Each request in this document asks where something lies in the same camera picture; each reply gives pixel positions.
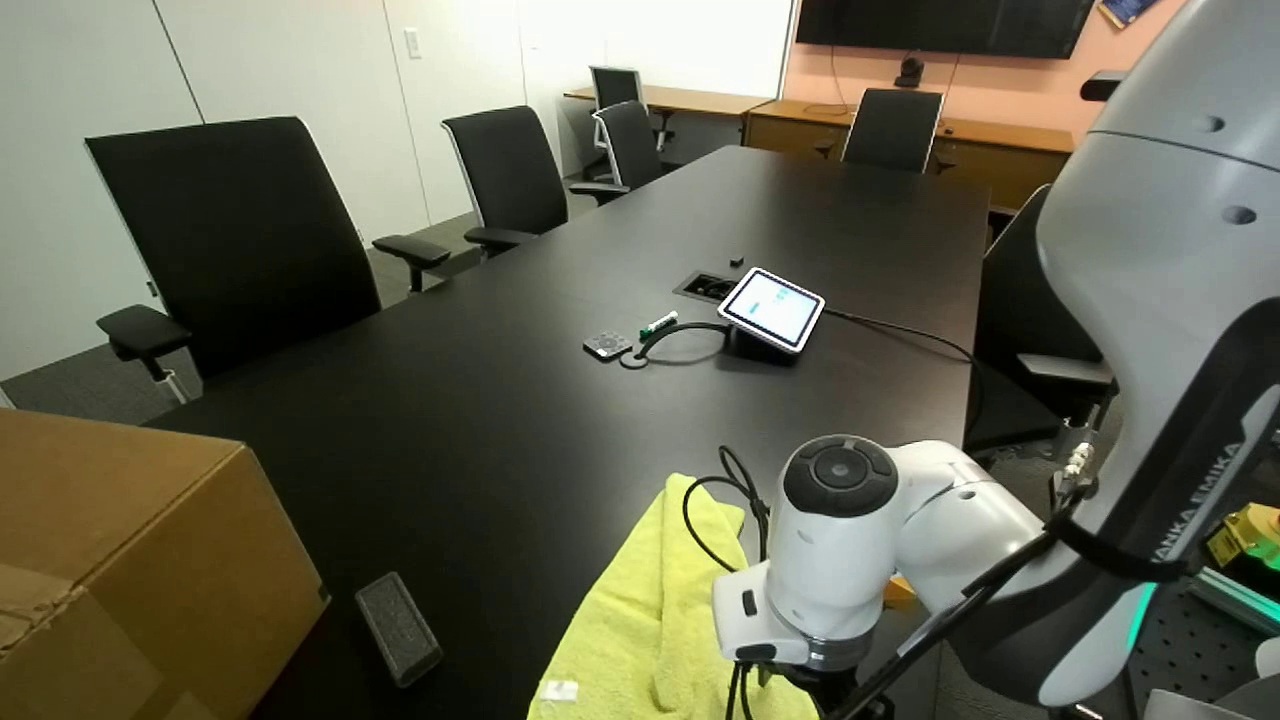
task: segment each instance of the conference table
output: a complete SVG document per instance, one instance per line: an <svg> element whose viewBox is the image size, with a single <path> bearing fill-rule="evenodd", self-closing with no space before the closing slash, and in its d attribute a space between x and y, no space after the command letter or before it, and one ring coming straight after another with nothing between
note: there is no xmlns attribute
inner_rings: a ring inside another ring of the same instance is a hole
<svg viewBox="0 0 1280 720"><path fill-rule="evenodd" d="M969 364L819 320L794 364L672 335L672 364L596 364L586 335L714 320L697 271L753 265L826 310L972 347L982 197L918 177L718 148L538 246L365 326L229 372L162 427L244 439L333 607L261 717L522 717L578 596L664 487L742 457L762 495L823 431L962 435ZM445 664L396 691L353 591L400 573Z"/></svg>

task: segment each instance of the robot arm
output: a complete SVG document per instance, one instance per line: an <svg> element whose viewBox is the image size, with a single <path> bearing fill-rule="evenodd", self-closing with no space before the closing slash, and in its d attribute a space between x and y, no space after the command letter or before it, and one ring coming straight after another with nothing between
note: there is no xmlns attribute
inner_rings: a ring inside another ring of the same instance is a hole
<svg viewBox="0 0 1280 720"><path fill-rule="evenodd" d="M1274 28L1274 0L1182 0L1039 211L1042 276L1118 386L1118 435L1071 523L1118 558L1182 560L1280 416L1280 93L1253 77L1274 67ZM801 453L786 472L819 476ZM772 560L714 589L729 657L852 667L887 573L944 613L1039 533L955 450L852 439L842 453L866 468L883 453L892 472L815 486L892 492L826 512L786 480ZM1071 703L1124 667L1152 589L1052 547L976 607L950 647L1005 696Z"/></svg>

